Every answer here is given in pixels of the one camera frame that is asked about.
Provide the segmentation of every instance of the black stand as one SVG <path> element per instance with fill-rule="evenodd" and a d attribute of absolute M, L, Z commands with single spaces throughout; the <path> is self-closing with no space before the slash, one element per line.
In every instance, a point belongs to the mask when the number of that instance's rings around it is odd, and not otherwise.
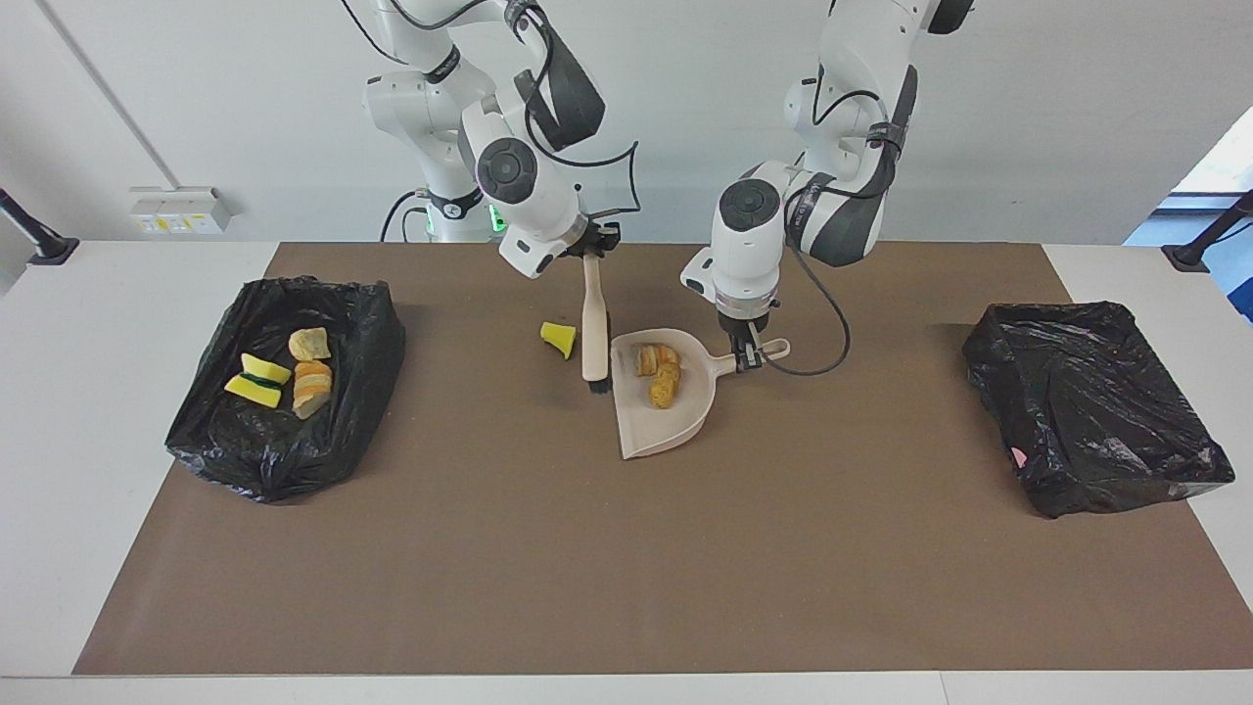
<path fill-rule="evenodd" d="M 1249 217 L 1250 213 L 1253 213 L 1253 190 L 1240 195 L 1235 204 L 1228 208 L 1222 215 L 1218 215 L 1218 219 L 1207 227 L 1205 232 L 1198 234 L 1197 239 L 1193 239 L 1188 244 L 1163 244 L 1162 250 L 1165 252 L 1167 259 L 1170 259 L 1174 268 L 1180 272 L 1208 273 L 1209 267 L 1200 260 L 1205 255 L 1205 249 L 1218 242 L 1218 238 L 1223 237 L 1235 223 Z"/>
<path fill-rule="evenodd" d="M 76 237 L 61 237 L 53 228 L 36 220 L 3 188 L 0 188 L 0 210 L 4 210 L 9 215 L 9 219 L 35 243 L 35 255 L 28 259 L 30 264 L 48 265 L 64 263 L 74 253 L 74 248 L 78 247 L 79 240 Z"/>

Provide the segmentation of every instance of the white wall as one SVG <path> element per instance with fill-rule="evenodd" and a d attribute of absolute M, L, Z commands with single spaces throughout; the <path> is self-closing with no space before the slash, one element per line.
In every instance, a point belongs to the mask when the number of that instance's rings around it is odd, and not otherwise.
<path fill-rule="evenodd" d="M 125 189 L 159 174 L 35 1 L 10 0 L 0 24 L 0 178 L 54 227 L 129 235 Z M 360 108 L 390 64 L 333 0 L 49 3 L 177 177 L 242 210 L 232 238 L 370 238 L 421 183 Z M 782 95 L 814 70 L 826 5 L 545 1 L 609 104 L 574 155 L 643 142 L 647 212 L 628 238 L 707 238 L 730 179 L 796 155 Z M 1248 0 L 980 0 L 960 31 L 918 43 L 885 237 L 1121 242 L 1253 103 L 1249 13 Z M 520 68 L 502 28 L 454 31 L 497 81 Z M 580 178 L 591 205 L 625 197 L 621 168 Z"/>
<path fill-rule="evenodd" d="M 0 218 L 0 296 L 18 280 L 35 247 L 8 218 Z"/>

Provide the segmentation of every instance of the brush handle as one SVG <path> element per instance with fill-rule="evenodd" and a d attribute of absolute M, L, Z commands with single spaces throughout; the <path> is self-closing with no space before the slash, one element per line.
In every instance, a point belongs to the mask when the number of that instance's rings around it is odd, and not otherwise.
<path fill-rule="evenodd" d="M 583 379 L 609 379 L 609 314 L 600 292 L 600 257 L 583 255 Z"/>

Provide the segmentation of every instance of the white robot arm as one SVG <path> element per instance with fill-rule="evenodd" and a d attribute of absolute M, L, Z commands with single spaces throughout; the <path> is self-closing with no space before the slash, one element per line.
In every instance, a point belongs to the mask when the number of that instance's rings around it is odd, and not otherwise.
<path fill-rule="evenodd" d="M 608 313 L 599 258 L 618 244 L 619 232 L 584 213 L 574 184 L 551 160 L 561 160 L 555 152 L 600 128 L 605 104 L 591 78 L 534 0 L 375 0 L 375 5 L 395 59 L 413 70 L 371 79 L 365 103 L 380 129 L 417 150 L 436 238 L 491 239 L 486 212 L 491 204 L 510 223 L 500 253 L 523 274 L 535 278 L 561 255 L 580 257 L 583 377 L 593 392 L 608 392 Z M 531 50 L 539 71 L 523 70 L 497 89 L 461 56 L 447 31 L 475 21 L 504 21 Z"/>
<path fill-rule="evenodd" d="M 710 247 L 680 274 L 717 306 L 741 371 L 763 363 L 754 339 L 776 304 L 786 245 L 833 267 L 875 245 L 917 96 L 913 40 L 922 31 L 955 31 L 971 4 L 832 4 L 818 75 L 793 84 L 786 98 L 788 123 L 807 147 L 803 163 L 766 162 L 728 187 Z"/>

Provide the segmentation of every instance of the black garbage bag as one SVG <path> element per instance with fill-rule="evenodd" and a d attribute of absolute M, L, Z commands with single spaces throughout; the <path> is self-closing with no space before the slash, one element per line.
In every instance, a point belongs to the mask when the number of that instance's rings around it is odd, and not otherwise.
<path fill-rule="evenodd" d="M 224 392 L 242 352 L 294 371 L 288 336 L 326 327 L 331 401 L 306 421 L 292 382 L 277 409 Z M 165 448 L 193 473 L 256 502 L 276 502 L 347 480 L 370 446 L 405 359 L 405 327 L 386 282 L 313 277 L 244 284 L 200 358 Z"/>
<path fill-rule="evenodd" d="M 1019 482 L 1049 518 L 1235 480 L 1120 303 L 989 306 L 962 352 Z"/>

